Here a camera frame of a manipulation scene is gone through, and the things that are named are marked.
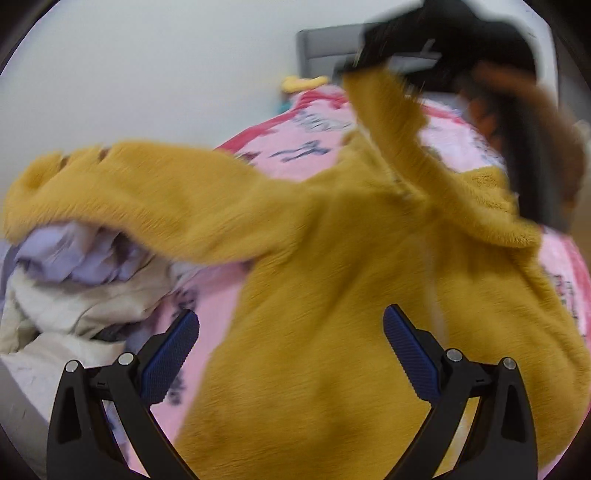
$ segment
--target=wall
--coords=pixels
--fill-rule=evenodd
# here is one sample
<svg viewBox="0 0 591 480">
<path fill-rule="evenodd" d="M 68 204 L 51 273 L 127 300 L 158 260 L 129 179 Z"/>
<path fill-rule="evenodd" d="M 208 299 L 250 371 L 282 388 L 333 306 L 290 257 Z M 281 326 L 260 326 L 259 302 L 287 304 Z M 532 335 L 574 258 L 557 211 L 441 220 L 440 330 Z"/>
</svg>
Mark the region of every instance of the wall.
<svg viewBox="0 0 591 480">
<path fill-rule="evenodd" d="M 550 36 L 518 0 L 555 81 Z M 407 0 L 61 0 L 0 76 L 0 195 L 37 155 L 121 138 L 215 146 L 277 109 L 304 28 L 363 22 Z"/>
</svg>

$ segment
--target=pink blanket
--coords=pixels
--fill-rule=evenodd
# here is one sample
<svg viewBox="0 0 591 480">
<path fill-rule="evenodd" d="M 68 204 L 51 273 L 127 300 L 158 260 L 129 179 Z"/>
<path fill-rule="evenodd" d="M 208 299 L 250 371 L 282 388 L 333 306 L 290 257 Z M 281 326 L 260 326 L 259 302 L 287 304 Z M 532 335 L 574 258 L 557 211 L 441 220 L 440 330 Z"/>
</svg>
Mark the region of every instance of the pink blanket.
<svg viewBox="0 0 591 480">
<path fill-rule="evenodd" d="M 458 112 L 434 102 L 426 102 L 424 111 L 430 122 L 421 140 L 438 150 L 450 168 L 466 171 L 501 164 L 500 157 Z M 355 114 L 343 90 L 326 86 L 300 94 L 288 112 L 245 130 L 220 148 L 271 177 L 301 181 L 335 164 L 343 133 L 354 127 Z M 591 320 L 591 281 L 576 246 L 570 238 L 548 232 L 540 261 L 585 335 Z M 209 267 L 183 291 L 163 300 L 159 331 L 166 330 L 182 308 L 194 309 L 201 324 L 199 341 L 167 398 L 152 407 L 172 441 L 197 394 L 209 356 L 225 336 L 247 272 L 248 267 L 242 264 Z M 129 453 L 129 464 L 143 472 L 133 452 Z"/>
</svg>

